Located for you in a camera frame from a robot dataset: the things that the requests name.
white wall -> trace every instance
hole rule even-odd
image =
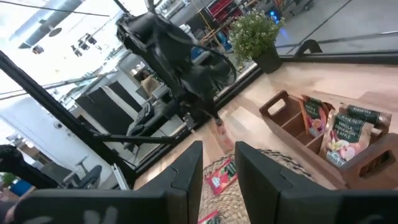
[[[97,153],[75,136],[64,125],[57,128],[59,121],[45,111],[33,98],[26,97],[0,110],[0,119],[14,128],[17,133],[57,164],[75,170],[75,164],[85,156],[87,169],[101,165],[101,181],[111,173],[110,165]]]

snack bag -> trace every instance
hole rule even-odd
[[[302,100],[298,99],[303,114],[305,134],[317,137],[325,132],[328,107],[322,101],[302,95]]]
[[[387,134],[389,132],[392,118],[391,114],[368,110],[347,104],[342,104],[340,106],[339,112],[352,118],[371,123],[374,125],[374,128],[380,129],[383,134]]]
[[[373,124],[331,110],[319,155],[337,167],[367,148]]]
[[[220,223],[221,220],[217,210],[198,222],[198,224],[220,224]]]
[[[224,164],[207,178],[207,182],[213,189],[214,194],[222,193],[230,184],[238,178],[235,163],[232,159],[228,159]]]

black plant pot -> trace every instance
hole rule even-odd
[[[253,61],[258,64],[263,72],[267,74],[278,70],[278,68],[282,66],[282,61],[278,55],[278,52],[276,51],[275,45],[273,45],[272,48],[268,49],[259,57],[254,58]]]

red snack packet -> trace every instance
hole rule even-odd
[[[232,159],[228,159],[224,164],[207,178],[207,182],[213,189],[214,194],[222,193],[230,184],[238,178],[235,163]]]
[[[200,220],[198,224],[220,224],[220,217],[218,216],[218,211],[215,210],[213,213],[206,216],[206,218]]]

dried fruit bag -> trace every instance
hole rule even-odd
[[[337,167],[358,155],[369,145],[373,124],[337,113],[329,113],[320,156]]]
[[[302,95],[298,99],[303,114],[305,133],[317,137],[325,132],[329,110],[322,101]]]
[[[198,222],[198,224],[220,224],[220,223],[221,219],[220,216],[218,215],[217,210]]]
[[[214,194],[222,193],[230,184],[238,178],[235,163],[232,159],[228,159],[224,164],[207,178],[207,182],[213,189]]]

